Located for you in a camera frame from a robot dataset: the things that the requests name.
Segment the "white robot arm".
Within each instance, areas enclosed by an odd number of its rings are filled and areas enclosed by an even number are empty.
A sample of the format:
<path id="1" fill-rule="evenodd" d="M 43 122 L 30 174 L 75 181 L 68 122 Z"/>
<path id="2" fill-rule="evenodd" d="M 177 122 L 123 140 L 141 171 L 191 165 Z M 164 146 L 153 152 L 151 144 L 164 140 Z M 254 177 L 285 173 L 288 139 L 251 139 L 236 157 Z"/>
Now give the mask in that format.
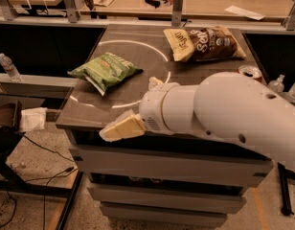
<path id="1" fill-rule="evenodd" d="M 147 131 L 235 144 L 295 173 L 295 105 L 236 72 L 213 74 L 199 85 L 152 78 L 139 112 L 123 113 L 100 136 L 113 142 Z"/>

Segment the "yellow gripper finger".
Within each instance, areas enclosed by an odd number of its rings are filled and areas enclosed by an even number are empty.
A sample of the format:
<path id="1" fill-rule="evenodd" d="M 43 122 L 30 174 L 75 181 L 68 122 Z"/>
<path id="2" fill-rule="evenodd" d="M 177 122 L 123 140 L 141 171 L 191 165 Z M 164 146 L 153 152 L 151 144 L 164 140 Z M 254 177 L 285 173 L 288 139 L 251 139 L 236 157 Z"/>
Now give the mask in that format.
<path id="1" fill-rule="evenodd" d="M 148 89 L 152 90 L 154 87 L 163 84 L 163 82 L 155 77 L 151 77 L 148 82 Z"/>
<path id="2" fill-rule="evenodd" d="M 141 116 L 128 110 L 105 126 L 99 134 L 104 141 L 114 142 L 144 135 L 146 130 Z"/>

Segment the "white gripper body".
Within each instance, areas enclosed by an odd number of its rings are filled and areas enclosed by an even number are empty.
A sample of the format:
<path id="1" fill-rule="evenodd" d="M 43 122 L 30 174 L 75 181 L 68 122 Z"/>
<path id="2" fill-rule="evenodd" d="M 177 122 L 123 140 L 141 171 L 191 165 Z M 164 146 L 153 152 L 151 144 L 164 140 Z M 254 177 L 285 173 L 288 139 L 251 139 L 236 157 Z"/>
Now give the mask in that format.
<path id="1" fill-rule="evenodd" d="M 140 101 L 139 114 L 147 131 L 172 135 L 163 117 L 163 102 L 171 89 L 178 83 L 162 83 L 149 90 Z"/>

